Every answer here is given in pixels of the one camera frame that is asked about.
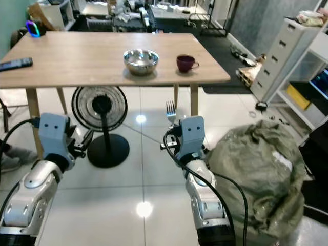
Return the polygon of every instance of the fork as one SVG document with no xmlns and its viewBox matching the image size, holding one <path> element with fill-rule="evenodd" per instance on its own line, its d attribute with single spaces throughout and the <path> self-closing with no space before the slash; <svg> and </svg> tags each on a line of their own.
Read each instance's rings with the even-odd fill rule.
<svg viewBox="0 0 328 246">
<path fill-rule="evenodd" d="M 175 107 L 174 107 L 173 101 L 166 102 L 166 116 L 167 116 L 168 120 L 174 125 L 174 121 L 176 118 L 176 112 L 175 112 Z"/>
</svg>

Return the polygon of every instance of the table leg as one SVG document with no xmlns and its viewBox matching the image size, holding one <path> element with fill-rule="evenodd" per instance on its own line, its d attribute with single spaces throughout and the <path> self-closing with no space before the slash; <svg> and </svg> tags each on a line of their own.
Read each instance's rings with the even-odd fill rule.
<svg viewBox="0 0 328 246">
<path fill-rule="evenodd" d="M 198 115 L 198 84 L 190 84 L 190 104 L 191 116 Z"/>
<path fill-rule="evenodd" d="M 174 106 L 178 108 L 179 84 L 174 84 Z"/>
<path fill-rule="evenodd" d="M 27 102 L 29 105 L 31 118 L 39 117 L 40 109 L 39 109 L 39 103 L 37 100 L 36 88 L 26 88 L 26 95 L 27 95 Z M 34 141 L 35 141 L 37 154 L 38 154 L 39 158 L 42 158 L 43 148 L 42 148 L 39 136 L 38 136 L 37 128 L 33 128 L 33 135 L 34 135 Z"/>
<path fill-rule="evenodd" d="M 64 97 L 64 92 L 62 87 L 57 87 L 57 93 L 60 99 L 61 106 L 63 107 L 64 114 L 67 114 L 66 102 Z"/>
</svg>

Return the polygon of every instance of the red mug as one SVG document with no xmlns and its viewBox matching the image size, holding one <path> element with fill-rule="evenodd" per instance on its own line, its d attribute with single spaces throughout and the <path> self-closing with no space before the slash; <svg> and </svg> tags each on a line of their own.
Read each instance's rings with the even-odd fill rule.
<svg viewBox="0 0 328 246">
<path fill-rule="evenodd" d="M 189 55 L 180 55 L 176 58 L 176 64 L 181 73 L 187 73 L 189 70 L 198 68 L 199 63 L 195 61 L 195 58 Z"/>
</svg>

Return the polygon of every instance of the cup handle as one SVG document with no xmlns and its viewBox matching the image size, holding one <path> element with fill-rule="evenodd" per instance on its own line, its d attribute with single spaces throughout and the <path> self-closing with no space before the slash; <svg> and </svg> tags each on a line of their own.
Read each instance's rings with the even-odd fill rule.
<svg viewBox="0 0 328 246">
<path fill-rule="evenodd" d="M 199 67 L 199 63 L 198 62 L 194 62 L 194 64 L 196 64 L 197 66 L 196 67 L 192 67 L 191 69 L 194 69 L 194 68 L 198 68 Z"/>
</svg>

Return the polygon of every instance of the electric fan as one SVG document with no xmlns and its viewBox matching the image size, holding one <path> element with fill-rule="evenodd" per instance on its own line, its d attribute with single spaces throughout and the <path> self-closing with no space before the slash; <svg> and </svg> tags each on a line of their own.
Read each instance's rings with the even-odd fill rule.
<svg viewBox="0 0 328 246">
<path fill-rule="evenodd" d="M 117 134 L 109 134 L 123 123 L 128 104 L 119 87 L 78 87 L 72 97 L 75 118 L 86 128 L 103 135 L 94 139 L 87 150 L 89 161 L 99 168 L 122 163 L 129 155 L 129 143 Z"/>
</svg>

